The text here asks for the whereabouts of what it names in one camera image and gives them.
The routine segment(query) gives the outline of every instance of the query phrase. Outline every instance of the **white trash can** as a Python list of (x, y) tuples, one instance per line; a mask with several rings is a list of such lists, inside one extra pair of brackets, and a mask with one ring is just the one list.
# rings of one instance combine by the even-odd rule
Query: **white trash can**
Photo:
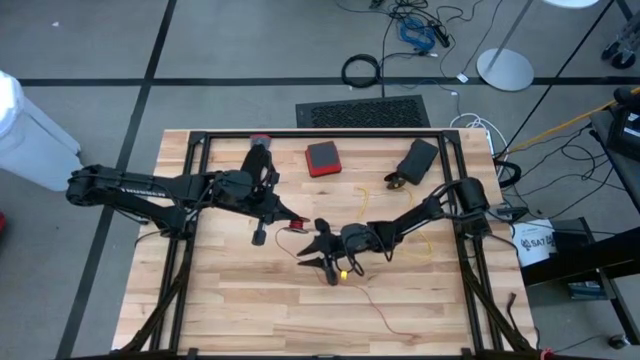
[(24, 97), (18, 81), (0, 71), (0, 168), (53, 191), (65, 191), (82, 168), (80, 145)]

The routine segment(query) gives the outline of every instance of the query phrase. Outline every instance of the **chair wheel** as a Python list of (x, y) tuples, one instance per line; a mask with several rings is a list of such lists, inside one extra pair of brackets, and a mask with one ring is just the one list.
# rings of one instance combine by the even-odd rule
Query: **chair wheel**
[(609, 340), (607, 341), (607, 343), (609, 344), (609, 346), (611, 346), (612, 348), (614, 348), (616, 350), (620, 350), (622, 348), (625, 348), (625, 347), (631, 345), (631, 343), (627, 339), (627, 336), (623, 335), (623, 334), (614, 335), (614, 336), (610, 337)]
[(600, 56), (600, 58), (602, 60), (609, 60), (613, 57), (613, 55), (615, 55), (618, 52), (618, 48), (620, 47), (620, 43), (619, 42), (614, 42), (612, 44), (610, 44), (609, 46), (607, 46), (606, 49), (604, 49), (604, 51), (602, 52), (602, 55)]
[(611, 65), (616, 69), (628, 69), (636, 63), (636, 54), (632, 54), (627, 61), (622, 62), (622, 53), (618, 53), (611, 59)]

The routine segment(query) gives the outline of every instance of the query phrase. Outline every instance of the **wooden table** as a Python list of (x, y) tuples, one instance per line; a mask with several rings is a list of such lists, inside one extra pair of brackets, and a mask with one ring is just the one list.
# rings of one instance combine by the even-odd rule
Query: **wooden table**
[[(482, 181), (491, 204), (502, 202), (484, 132), (464, 129), (460, 134), (468, 175)], [(181, 174), (188, 135), (187, 130), (165, 131), (156, 175)], [(335, 139), (342, 173), (312, 179), (304, 150), (308, 144), (321, 141), (327, 139), (273, 140), (273, 162), (281, 174), (276, 193), (287, 207), (302, 216), (325, 218), (333, 231), (352, 222), (392, 220), (409, 208), (409, 193), (387, 190), (382, 179), (394, 171), (412, 139)], [(208, 170), (239, 169), (248, 148), (247, 139), (216, 139)], [(449, 154), (455, 176), (453, 151)], [(443, 181), (438, 157), (418, 186), (405, 187), (416, 201), (421, 201)], [(364, 201), (362, 189), (368, 192), (369, 200), (358, 218)], [(462, 347), (473, 348), (450, 221), (428, 224), (421, 229), (424, 236), (411, 234), (397, 248), (391, 263), (381, 254), (359, 255), (365, 276), (350, 275), (335, 287), (319, 281), (314, 269), (297, 266), (289, 254), (276, 246), (275, 236), (280, 227), (287, 225), (284, 222), (268, 227), (264, 246), (252, 246), (256, 224), (255, 219), (220, 209), (202, 212), (180, 339), (181, 353), (197, 347), (201, 354), (452, 355), (460, 354)], [(492, 223), (492, 228), (495, 234), (510, 239), (506, 225)], [(141, 234), (154, 230), (153, 226), (145, 226)], [(430, 254), (425, 238), (431, 243)], [(311, 239), (312, 234), (278, 233), (280, 244), (293, 253)], [(127, 343), (155, 307), (167, 246), (167, 239), (158, 236), (147, 237), (138, 245), (114, 348)], [(531, 344), (535, 344), (531, 312), (514, 250), (490, 237), (486, 238), (484, 249), (496, 304), (504, 312), (509, 293), (517, 294), (513, 307), (515, 321)], [(394, 332), (409, 334), (390, 332), (362, 290)], [(485, 329), (485, 348), (490, 348), (486, 315), (479, 303), (478, 309)], [(168, 344), (172, 314), (169, 309), (161, 348)]]

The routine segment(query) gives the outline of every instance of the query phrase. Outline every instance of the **white lamp base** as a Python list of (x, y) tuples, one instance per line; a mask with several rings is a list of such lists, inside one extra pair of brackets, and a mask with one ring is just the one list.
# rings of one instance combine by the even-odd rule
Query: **white lamp base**
[(498, 49), (489, 49), (480, 55), (476, 68), (489, 85), (504, 91), (519, 91), (533, 82), (533, 67), (526, 57), (509, 49), (503, 49), (491, 69), (491, 59)]

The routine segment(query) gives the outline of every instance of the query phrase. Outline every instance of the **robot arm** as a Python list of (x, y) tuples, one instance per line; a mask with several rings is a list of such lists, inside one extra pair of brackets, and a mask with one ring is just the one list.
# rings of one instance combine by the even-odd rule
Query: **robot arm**
[[(461, 207), (461, 214), (449, 214), (442, 210), (441, 198), (449, 190), (453, 190)], [(475, 178), (465, 178), (437, 187), (421, 204), (402, 214), (393, 221), (373, 221), (364, 224), (349, 224), (340, 230), (340, 235), (331, 233), (329, 224), (324, 219), (316, 219), (315, 236), (309, 246), (298, 253), (298, 256), (316, 252), (321, 256), (301, 261), (299, 265), (318, 267), (324, 270), (327, 282), (337, 285), (337, 260), (347, 258), (351, 269), (363, 276), (364, 269), (356, 260), (356, 254), (373, 251), (383, 253), (387, 261), (393, 258), (394, 248), (402, 243), (404, 237), (425, 224), (439, 219), (455, 219), (456, 231), (469, 235), (485, 236), (491, 228), (484, 216), (489, 203), (484, 195), (482, 183)]]
[[(69, 179), (67, 200), (78, 206), (110, 206), (153, 221), (163, 236), (186, 239), (192, 233), (190, 218), (198, 211), (217, 207), (259, 219), (252, 243), (265, 242), (265, 225), (280, 220), (305, 220), (280, 202), (274, 186), (280, 175), (263, 145), (251, 148), (240, 170), (216, 171), (175, 178), (118, 171), (92, 165)], [(163, 207), (139, 196), (171, 199)]]

